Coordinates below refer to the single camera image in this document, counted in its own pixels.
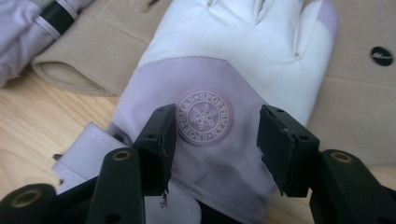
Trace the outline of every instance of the wood grain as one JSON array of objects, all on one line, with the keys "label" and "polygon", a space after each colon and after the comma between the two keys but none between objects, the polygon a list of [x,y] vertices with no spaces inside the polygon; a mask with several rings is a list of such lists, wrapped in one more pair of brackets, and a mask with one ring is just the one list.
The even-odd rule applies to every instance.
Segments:
[{"label": "wood grain", "polygon": [[[118,97],[93,97],[52,87],[27,68],[0,90],[0,198],[33,183],[56,186],[51,171],[55,153],[63,153],[88,122],[105,128]],[[396,189],[396,166],[373,167],[385,186]],[[308,199],[274,193],[267,223],[313,223]]]}]

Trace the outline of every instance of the folded cloth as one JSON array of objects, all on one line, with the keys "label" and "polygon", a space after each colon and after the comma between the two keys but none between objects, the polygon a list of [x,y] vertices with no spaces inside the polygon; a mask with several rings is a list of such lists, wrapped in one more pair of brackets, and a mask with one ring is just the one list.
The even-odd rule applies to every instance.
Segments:
[{"label": "folded cloth", "polygon": [[333,2],[337,42],[308,128],[321,149],[342,149],[370,165],[394,165],[396,1]]},{"label": "folded cloth", "polygon": [[0,1],[0,87],[73,23],[92,0]]},{"label": "folded cloth", "polygon": [[33,59],[49,83],[91,95],[121,95],[170,0],[96,0]]}]

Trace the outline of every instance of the glove finger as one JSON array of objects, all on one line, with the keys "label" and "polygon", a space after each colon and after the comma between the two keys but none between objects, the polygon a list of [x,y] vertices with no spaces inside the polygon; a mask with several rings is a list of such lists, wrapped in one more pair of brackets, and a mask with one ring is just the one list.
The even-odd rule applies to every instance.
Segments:
[{"label": "glove finger", "polygon": [[337,30],[337,13],[328,0],[317,0],[305,7],[298,39],[296,56],[305,60],[329,61]]},{"label": "glove finger", "polygon": [[275,24],[276,28],[285,34],[294,34],[302,7],[303,0],[267,0],[259,19],[263,19],[263,23]]},{"label": "glove finger", "polygon": [[256,22],[263,0],[209,0],[208,5],[213,12],[220,15],[231,14],[243,21]]}]

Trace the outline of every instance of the black strap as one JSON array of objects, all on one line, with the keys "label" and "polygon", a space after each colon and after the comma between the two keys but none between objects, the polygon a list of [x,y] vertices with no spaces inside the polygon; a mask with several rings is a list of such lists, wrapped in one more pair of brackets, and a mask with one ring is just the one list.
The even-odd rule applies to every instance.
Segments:
[{"label": "black strap", "polygon": [[201,224],[240,224],[240,222],[227,217],[204,203],[198,202],[201,206]]},{"label": "black strap", "polygon": [[73,17],[57,1],[52,2],[40,14],[44,20],[55,28],[59,34],[64,34],[73,24]]}]

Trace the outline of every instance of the embossed emblem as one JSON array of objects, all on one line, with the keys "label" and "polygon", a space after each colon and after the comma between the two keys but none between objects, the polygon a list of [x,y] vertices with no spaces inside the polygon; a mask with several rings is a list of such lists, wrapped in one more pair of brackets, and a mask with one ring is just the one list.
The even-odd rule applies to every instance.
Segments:
[{"label": "embossed emblem", "polygon": [[177,112],[179,132],[195,144],[219,140],[231,126],[228,103],[213,91],[196,91],[184,98]]}]

